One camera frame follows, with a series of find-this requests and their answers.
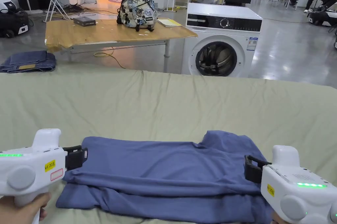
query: control panel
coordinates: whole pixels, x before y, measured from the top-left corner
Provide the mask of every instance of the control panel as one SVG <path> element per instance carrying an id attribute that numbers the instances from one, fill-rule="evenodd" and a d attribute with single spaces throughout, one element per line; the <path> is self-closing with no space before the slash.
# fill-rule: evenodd
<path id="1" fill-rule="evenodd" d="M 260 32 L 261 24 L 261 19 L 227 18 L 197 14 L 187 15 L 187 26 L 194 27 Z"/>

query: control knob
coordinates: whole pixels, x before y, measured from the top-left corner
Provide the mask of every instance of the control knob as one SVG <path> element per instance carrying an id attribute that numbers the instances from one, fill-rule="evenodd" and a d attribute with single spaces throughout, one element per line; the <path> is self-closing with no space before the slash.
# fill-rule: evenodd
<path id="1" fill-rule="evenodd" d="M 220 21 L 220 26 L 221 26 L 222 28 L 226 28 L 226 27 L 228 27 L 228 25 L 229 25 L 228 19 L 223 18 L 223 19 Z"/>

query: white washing machine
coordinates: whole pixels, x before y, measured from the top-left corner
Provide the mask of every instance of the white washing machine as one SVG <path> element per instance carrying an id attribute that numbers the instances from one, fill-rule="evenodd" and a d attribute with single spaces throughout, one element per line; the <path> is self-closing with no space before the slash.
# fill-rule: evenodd
<path id="1" fill-rule="evenodd" d="M 240 6 L 189 3 L 182 74 L 248 77 L 262 18 Z"/>

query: floral backpack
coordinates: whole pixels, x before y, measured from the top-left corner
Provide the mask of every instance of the floral backpack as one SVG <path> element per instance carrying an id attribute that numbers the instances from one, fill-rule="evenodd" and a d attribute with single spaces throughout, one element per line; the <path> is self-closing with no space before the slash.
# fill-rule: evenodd
<path id="1" fill-rule="evenodd" d="M 128 28 L 147 28 L 154 30 L 158 13 L 154 9 L 154 0 L 122 0 L 121 7 L 117 10 L 117 23 Z"/>

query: yellow label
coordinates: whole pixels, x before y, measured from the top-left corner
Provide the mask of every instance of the yellow label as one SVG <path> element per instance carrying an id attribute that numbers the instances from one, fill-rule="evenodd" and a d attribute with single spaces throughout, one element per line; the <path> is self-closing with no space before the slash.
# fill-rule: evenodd
<path id="1" fill-rule="evenodd" d="M 267 190 L 268 190 L 268 192 L 270 193 L 271 196 L 273 196 L 273 197 L 275 196 L 275 190 L 273 189 L 273 187 L 270 184 L 267 185 Z"/>
<path id="2" fill-rule="evenodd" d="M 54 169 L 55 166 L 56 166 L 55 160 L 53 160 L 53 161 L 51 161 L 51 162 L 45 164 L 45 165 L 44 165 L 44 172 L 48 172 L 48 171 Z"/>
<path id="3" fill-rule="evenodd" d="M 19 70 L 28 70 L 35 68 L 35 64 L 22 65 L 19 67 Z"/>

